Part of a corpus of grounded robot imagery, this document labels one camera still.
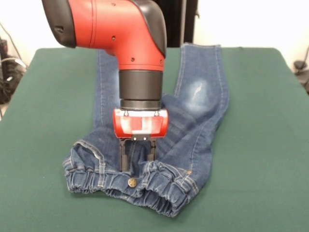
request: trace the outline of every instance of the jeans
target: jeans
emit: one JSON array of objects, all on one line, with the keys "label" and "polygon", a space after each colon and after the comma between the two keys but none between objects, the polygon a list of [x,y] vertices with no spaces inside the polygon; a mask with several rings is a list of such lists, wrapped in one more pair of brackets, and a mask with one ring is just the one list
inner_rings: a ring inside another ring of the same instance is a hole
[{"label": "jeans", "polygon": [[[98,51],[93,131],[73,145],[63,162],[70,192],[103,191],[175,217],[203,188],[211,171],[211,143],[228,108],[228,87],[220,46],[186,43],[181,54],[174,94],[162,95],[169,128],[157,140],[156,160],[147,161],[147,141],[129,141],[128,171],[120,172],[112,123],[112,111],[120,104],[118,65],[115,57]],[[132,178],[135,187],[128,184]]]}]

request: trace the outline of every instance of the green tablecloth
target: green tablecloth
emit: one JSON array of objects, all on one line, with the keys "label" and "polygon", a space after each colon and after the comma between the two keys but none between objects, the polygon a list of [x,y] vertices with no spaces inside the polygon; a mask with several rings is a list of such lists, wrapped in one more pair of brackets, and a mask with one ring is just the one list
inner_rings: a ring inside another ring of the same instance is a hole
[{"label": "green tablecloth", "polygon": [[[180,51],[168,49],[172,92]],[[2,232],[307,232],[309,98],[275,49],[224,48],[230,106],[211,178],[176,218],[68,192],[62,161],[92,128],[96,51],[41,49],[0,122]]]}]

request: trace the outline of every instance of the denim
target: denim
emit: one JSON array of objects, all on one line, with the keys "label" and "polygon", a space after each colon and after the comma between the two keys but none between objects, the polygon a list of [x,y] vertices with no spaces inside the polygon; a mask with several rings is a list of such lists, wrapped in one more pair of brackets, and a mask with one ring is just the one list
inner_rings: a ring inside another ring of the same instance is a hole
[{"label": "denim", "polygon": [[[149,142],[129,141],[127,172],[119,171],[119,140],[112,123],[112,111],[120,104],[117,60],[99,50],[97,66],[93,130],[73,145],[63,162],[68,190],[103,191],[177,216],[209,179],[211,143],[228,108],[221,47],[189,43],[181,47],[174,93],[162,95],[162,107],[169,113],[167,135],[157,140],[155,161],[147,161]],[[136,179],[136,187],[128,185],[130,178]]]}]

